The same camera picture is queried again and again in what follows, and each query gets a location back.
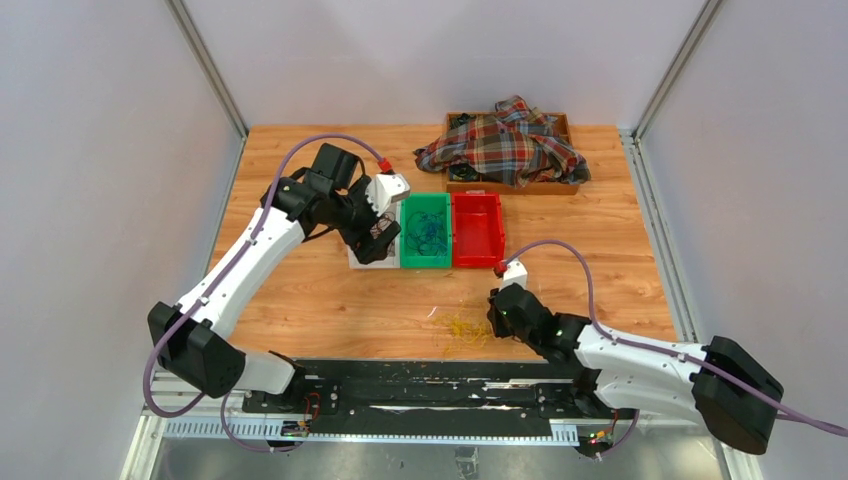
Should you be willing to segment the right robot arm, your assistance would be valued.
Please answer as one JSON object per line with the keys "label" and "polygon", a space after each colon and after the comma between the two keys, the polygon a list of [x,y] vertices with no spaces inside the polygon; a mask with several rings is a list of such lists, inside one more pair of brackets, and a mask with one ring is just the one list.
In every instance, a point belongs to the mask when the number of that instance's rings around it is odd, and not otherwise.
{"label": "right robot arm", "polygon": [[582,415],[603,410],[659,413],[701,425],[751,455],[767,451],[781,383],[737,342],[669,343],[554,313],[519,284],[491,290],[487,317],[496,337],[514,337],[573,374]]}

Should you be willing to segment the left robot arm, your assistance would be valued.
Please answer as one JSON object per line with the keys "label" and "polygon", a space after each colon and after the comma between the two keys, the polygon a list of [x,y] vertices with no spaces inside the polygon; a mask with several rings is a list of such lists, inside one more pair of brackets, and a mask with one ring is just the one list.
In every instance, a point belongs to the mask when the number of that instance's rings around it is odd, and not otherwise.
{"label": "left robot arm", "polygon": [[249,301],[298,246],[327,233],[340,235],[357,263],[387,258],[401,232],[381,217],[406,199],[411,188],[382,156],[370,176],[364,161],[319,136],[313,163],[291,174],[279,169],[248,226],[206,276],[172,305],[159,302],[148,314],[154,344],[145,366],[152,379],[160,366],[201,395],[220,398],[233,390],[268,393],[283,413],[298,411],[306,386],[295,364],[274,353],[247,353],[229,341]]}

